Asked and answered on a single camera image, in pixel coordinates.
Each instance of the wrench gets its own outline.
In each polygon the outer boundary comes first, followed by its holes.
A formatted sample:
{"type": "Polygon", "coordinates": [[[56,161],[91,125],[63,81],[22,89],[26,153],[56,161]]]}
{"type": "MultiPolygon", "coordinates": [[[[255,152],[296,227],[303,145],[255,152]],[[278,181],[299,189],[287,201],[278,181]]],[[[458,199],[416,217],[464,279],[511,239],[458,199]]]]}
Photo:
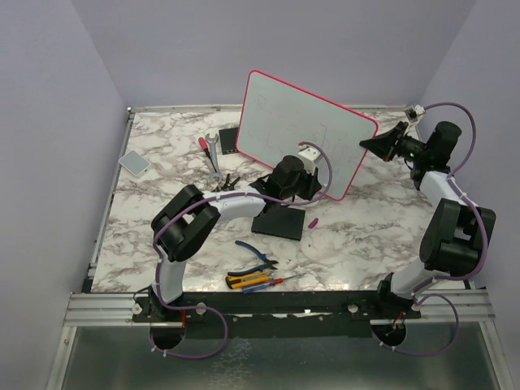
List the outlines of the wrench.
{"type": "Polygon", "coordinates": [[[210,177],[211,179],[218,179],[220,181],[223,179],[223,176],[222,173],[220,173],[219,160],[217,158],[217,141],[219,140],[219,135],[215,134],[211,137],[210,134],[206,134],[204,138],[210,147],[211,162],[214,166],[214,173],[212,173],[210,177]]]}

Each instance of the yellow tool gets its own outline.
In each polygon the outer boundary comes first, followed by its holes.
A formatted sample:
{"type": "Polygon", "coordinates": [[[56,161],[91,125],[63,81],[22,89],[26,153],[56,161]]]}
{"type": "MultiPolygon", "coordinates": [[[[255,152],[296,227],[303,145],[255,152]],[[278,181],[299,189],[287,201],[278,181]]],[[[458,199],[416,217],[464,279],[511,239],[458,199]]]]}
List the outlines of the yellow tool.
{"type": "Polygon", "coordinates": [[[271,280],[271,276],[265,271],[254,272],[243,276],[226,276],[226,284],[229,288],[242,288],[250,286],[251,284],[257,284],[261,282],[267,282],[271,280]]]}

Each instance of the gray wall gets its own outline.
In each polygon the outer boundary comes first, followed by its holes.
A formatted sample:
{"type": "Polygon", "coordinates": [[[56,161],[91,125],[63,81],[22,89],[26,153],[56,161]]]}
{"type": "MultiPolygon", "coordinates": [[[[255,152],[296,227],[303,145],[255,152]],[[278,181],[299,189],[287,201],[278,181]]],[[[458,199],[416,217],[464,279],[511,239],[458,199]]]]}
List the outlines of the gray wall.
{"type": "MultiPolygon", "coordinates": [[[[455,101],[466,105],[477,123],[473,157],[457,174],[471,198],[497,214],[487,264],[479,277],[487,285],[498,318],[497,326],[509,366],[520,388],[518,297],[520,259],[520,2],[478,0],[439,71],[428,85],[422,103],[455,101]]],[[[421,122],[424,136],[442,119],[463,129],[455,150],[459,163],[470,142],[469,121],[456,109],[436,108],[421,122]]]]}
{"type": "Polygon", "coordinates": [[[0,381],[44,388],[85,276],[125,105],[68,0],[0,12],[0,381]]]}
{"type": "Polygon", "coordinates": [[[475,0],[72,0],[131,106],[240,103],[254,68],[339,102],[419,99],[475,0]]]}

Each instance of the red screwdriver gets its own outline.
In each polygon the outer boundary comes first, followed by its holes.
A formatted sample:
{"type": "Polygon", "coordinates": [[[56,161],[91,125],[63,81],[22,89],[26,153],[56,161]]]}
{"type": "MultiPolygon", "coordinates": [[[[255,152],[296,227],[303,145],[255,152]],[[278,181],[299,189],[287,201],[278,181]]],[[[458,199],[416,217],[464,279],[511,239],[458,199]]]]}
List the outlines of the red screwdriver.
{"type": "Polygon", "coordinates": [[[285,280],[289,280],[292,278],[299,278],[300,276],[303,276],[303,275],[293,275],[293,276],[289,276],[288,278],[285,278],[285,279],[278,278],[278,279],[269,280],[268,282],[253,284],[252,286],[243,287],[242,292],[244,294],[247,294],[247,293],[252,293],[253,291],[265,290],[266,288],[269,288],[270,286],[276,286],[277,284],[283,283],[285,280]]]}
{"type": "Polygon", "coordinates": [[[213,160],[211,159],[210,150],[208,149],[208,144],[206,143],[206,140],[204,138],[202,138],[202,137],[199,137],[198,144],[201,146],[201,149],[204,151],[204,153],[206,154],[207,158],[210,159],[211,166],[213,167],[214,171],[216,172],[217,170],[215,168],[215,165],[213,165],[213,160]]]}

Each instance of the whiteboard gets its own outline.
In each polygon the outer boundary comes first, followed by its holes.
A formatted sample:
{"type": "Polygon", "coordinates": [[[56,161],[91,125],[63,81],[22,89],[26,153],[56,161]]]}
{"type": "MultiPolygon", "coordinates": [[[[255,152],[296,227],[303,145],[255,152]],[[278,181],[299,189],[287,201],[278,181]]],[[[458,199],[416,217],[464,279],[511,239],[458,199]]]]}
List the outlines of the whiteboard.
{"type": "MultiPolygon", "coordinates": [[[[372,118],[262,71],[252,71],[236,148],[274,167],[285,155],[297,155],[300,141],[321,146],[332,164],[332,184],[327,195],[339,201],[365,157],[366,150],[359,142],[372,138],[377,129],[372,118]]],[[[325,187],[328,172],[324,159],[318,169],[318,180],[325,187]]]]}

